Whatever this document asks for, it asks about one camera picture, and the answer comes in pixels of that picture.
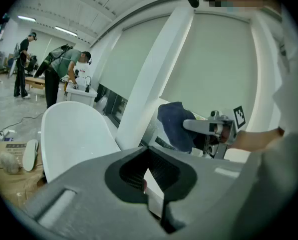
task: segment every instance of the floor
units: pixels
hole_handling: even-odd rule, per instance
[[[7,78],[5,74],[0,75],[0,130],[18,123],[23,117],[36,117],[37,119],[24,118],[22,123],[10,126],[10,132],[6,137],[13,138],[13,141],[29,141],[37,139],[40,142],[42,113],[46,110],[46,100],[41,95],[42,90],[30,88],[26,85],[27,92],[31,95],[30,99],[13,97],[15,77]],[[64,100],[63,84],[59,85],[57,102]]]

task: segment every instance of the white sink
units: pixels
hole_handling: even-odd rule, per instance
[[[80,102],[91,107],[93,107],[94,99],[98,95],[93,88],[90,88],[89,92],[74,89],[72,83],[68,84],[66,92],[68,92],[67,101]]]

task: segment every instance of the wooden table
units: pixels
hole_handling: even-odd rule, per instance
[[[34,88],[41,89],[41,90],[45,86],[44,79],[33,78],[33,77],[26,77],[25,84],[29,85],[29,90],[30,90],[30,85],[32,85],[32,87]]]

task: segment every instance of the cardboard box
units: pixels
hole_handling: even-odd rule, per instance
[[[0,142],[0,152],[5,151],[15,156],[19,164],[17,174],[7,174],[0,165],[0,194],[17,207],[23,206],[43,185],[43,166],[40,145],[38,155],[35,159],[32,171],[26,171],[22,166],[22,156],[26,147],[26,142],[2,141]]]

